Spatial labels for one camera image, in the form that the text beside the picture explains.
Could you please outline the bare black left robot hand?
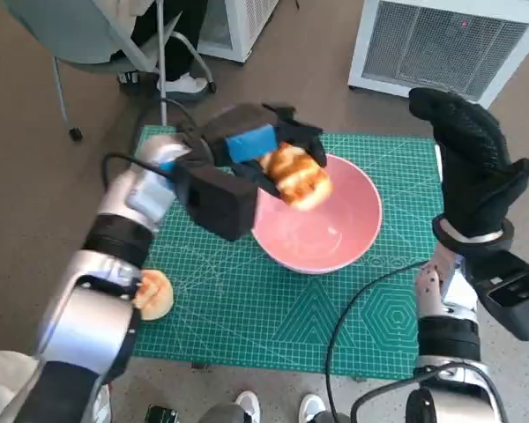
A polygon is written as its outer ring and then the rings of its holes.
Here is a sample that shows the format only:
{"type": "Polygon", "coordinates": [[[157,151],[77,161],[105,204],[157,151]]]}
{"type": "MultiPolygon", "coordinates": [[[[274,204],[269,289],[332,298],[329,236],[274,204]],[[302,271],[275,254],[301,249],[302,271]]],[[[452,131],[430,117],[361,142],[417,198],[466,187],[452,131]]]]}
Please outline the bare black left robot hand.
{"type": "Polygon", "coordinates": [[[286,103],[243,103],[216,115],[201,127],[201,137],[217,167],[230,167],[269,194],[280,193],[272,177],[257,160],[283,143],[303,149],[320,166],[327,158],[320,140],[323,130],[295,118],[286,103]]]}

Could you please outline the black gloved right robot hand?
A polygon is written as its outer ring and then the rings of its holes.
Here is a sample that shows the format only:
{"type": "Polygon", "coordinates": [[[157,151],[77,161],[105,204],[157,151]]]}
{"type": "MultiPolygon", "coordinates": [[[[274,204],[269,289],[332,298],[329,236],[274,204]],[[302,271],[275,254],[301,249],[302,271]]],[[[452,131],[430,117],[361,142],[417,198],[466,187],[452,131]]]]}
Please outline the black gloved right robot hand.
{"type": "Polygon", "coordinates": [[[527,188],[529,159],[510,159],[499,121],[481,105],[431,88],[413,88],[408,98],[440,147],[444,218],[466,238],[502,231],[527,188]]]}

